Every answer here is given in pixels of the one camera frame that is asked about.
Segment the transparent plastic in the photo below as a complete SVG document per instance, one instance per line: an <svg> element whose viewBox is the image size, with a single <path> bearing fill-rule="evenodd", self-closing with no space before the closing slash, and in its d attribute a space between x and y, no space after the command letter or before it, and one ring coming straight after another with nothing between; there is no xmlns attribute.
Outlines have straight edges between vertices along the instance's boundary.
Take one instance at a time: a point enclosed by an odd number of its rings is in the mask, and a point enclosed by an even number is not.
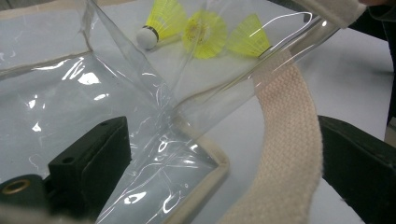
<svg viewBox="0 0 396 224"><path fill-rule="evenodd" d="M186 27L147 50L136 35L155 1L115 2L0 11L0 183L48 176L89 129L125 116L133 160L97 222L182 223L227 172L200 137L337 28L295 4L179 0Z"/></svg>

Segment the white shuttlecock base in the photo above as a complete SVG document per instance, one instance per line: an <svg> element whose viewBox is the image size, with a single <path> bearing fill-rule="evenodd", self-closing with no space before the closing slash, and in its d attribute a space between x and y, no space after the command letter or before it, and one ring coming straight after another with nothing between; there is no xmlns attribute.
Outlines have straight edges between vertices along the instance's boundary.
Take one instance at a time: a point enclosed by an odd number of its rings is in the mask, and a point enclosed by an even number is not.
<svg viewBox="0 0 396 224"><path fill-rule="evenodd" d="M136 34L137 44L143 49L153 49L158 42L158 37L154 31L144 27Z"/></svg>

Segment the white table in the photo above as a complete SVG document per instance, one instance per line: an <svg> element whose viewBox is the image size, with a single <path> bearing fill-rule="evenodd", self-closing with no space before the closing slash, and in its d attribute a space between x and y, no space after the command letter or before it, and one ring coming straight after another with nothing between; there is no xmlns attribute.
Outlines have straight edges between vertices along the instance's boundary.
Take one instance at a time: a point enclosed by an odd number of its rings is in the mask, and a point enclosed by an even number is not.
<svg viewBox="0 0 396 224"><path fill-rule="evenodd" d="M298 65L318 114L347 121L384 138L393 80L387 42L341 30ZM193 223L214 223L247 190L254 177L251 170L258 160L254 156L247 158L245 152L255 154L262 148L263 125L257 122L261 117L257 100L251 99L208 133L229 155L232 166L228 179ZM314 195L310 223L363 222L322 179Z"/></svg>

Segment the beige fabric strap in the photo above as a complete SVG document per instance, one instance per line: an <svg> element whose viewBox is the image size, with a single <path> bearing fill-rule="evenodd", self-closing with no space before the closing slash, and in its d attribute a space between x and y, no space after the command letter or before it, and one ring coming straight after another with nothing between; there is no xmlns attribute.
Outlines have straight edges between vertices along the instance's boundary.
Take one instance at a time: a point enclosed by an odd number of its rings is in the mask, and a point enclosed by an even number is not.
<svg viewBox="0 0 396 224"><path fill-rule="evenodd" d="M271 74L257 92L265 120L264 147L250 190L220 223L306 223L321 177L318 117L298 69ZM268 76L258 76L256 83Z"/></svg>

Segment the shuttlecock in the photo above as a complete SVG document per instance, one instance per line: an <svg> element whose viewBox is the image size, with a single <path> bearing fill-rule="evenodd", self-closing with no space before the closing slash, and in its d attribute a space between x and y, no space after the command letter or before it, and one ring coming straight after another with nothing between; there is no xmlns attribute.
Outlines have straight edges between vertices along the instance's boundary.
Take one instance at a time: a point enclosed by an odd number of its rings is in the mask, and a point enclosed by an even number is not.
<svg viewBox="0 0 396 224"><path fill-rule="evenodd" d="M227 40L227 25L215 12L199 10L187 21L182 36L186 50L193 56L207 59L221 52Z"/></svg>
<svg viewBox="0 0 396 224"><path fill-rule="evenodd" d="M177 0L155 0L146 25L136 34L137 44L152 49L160 40L181 33L186 22L186 12Z"/></svg>
<svg viewBox="0 0 396 224"><path fill-rule="evenodd" d="M231 32L227 49L242 55L260 57L271 47L259 17L250 14Z"/></svg>

